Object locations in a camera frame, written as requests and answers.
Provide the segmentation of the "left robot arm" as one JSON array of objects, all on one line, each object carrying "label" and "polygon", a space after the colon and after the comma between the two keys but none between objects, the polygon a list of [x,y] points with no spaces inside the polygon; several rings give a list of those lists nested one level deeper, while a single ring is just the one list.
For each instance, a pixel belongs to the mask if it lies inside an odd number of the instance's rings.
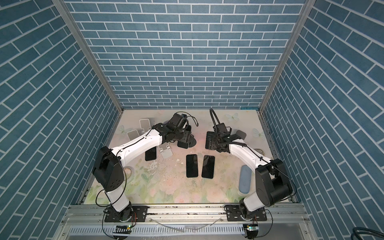
[{"label": "left robot arm", "polygon": [[125,195],[128,178],[124,167],[144,152],[173,141],[181,143],[184,148],[194,147],[197,143],[191,130],[159,123],[126,144],[112,149],[102,147],[97,154],[92,173],[102,185],[110,203],[105,206],[99,203],[96,205],[111,211],[120,222],[132,220],[135,214],[130,200]]}]

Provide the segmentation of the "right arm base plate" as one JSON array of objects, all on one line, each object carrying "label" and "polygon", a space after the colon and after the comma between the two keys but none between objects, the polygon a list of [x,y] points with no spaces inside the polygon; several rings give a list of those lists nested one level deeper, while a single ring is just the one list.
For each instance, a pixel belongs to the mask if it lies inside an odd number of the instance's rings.
[{"label": "right arm base plate", "polygon": [[260,208],[255,211],[248,211],[246,207],[241,204],[225,205],[224,210],[226,212],[228,222],[240,222],[240,221],[261,221],[267,220],[266,211],[264,208]]}]

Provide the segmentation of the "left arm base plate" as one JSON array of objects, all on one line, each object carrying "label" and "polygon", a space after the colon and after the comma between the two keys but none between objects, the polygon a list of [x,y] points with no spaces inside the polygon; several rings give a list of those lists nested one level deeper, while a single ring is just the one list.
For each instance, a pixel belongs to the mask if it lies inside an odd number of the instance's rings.
[{"label": "left arm base plate", "polygon": [[148,209],[148,206],[128,205],[121,212],[117,212],[114,207],[107,207],[104,221],[107,223],[145,222]]}]

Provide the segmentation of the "purple-cased black phone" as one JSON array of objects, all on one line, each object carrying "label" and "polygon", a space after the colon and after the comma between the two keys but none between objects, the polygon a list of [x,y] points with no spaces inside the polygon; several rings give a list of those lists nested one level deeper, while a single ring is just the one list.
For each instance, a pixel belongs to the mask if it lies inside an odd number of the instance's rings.
[{"label": "purple-cased black phone", "polygon": [[215,132],[207,132],[205,148],[215,151],[217,149],[217,139]]}]

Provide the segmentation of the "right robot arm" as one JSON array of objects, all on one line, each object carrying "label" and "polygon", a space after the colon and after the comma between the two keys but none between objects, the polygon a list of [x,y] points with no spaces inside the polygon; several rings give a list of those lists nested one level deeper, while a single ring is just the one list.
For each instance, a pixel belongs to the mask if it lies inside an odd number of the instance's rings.
[{"label": "right robot arm", "polygon": [[250,220],[258,210],[291,196],[294,188],[281,160],[272,160],[258,153],[239,135],[232,135],[223,123],[215,125],[213,129],[207,135],[207,147],[239,158],[255,173],[255,192],[240,200],[240,211],[244,219]]}]

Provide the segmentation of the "teal-edged phone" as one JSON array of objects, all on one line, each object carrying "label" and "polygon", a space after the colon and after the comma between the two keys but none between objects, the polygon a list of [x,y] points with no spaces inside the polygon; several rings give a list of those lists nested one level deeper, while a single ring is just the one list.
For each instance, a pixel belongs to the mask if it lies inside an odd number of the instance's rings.
[{"label": "teal-edged phone", "polygon": [[190,137],[191,137],[191,132],[190,131],[184,131],[182,138],[180,140],[178,140],[178,147],[188,149]]}]

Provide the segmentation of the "wooden base metal stand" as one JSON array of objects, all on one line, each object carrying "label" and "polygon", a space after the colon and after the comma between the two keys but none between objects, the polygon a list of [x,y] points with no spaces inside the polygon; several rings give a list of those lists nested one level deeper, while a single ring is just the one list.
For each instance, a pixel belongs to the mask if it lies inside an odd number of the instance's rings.
[{"label": "wooden base metal stand", "polygon": [[236,135],[239,139],[245,140],[247,137],[247,134],[241,130],[237,130]]}]

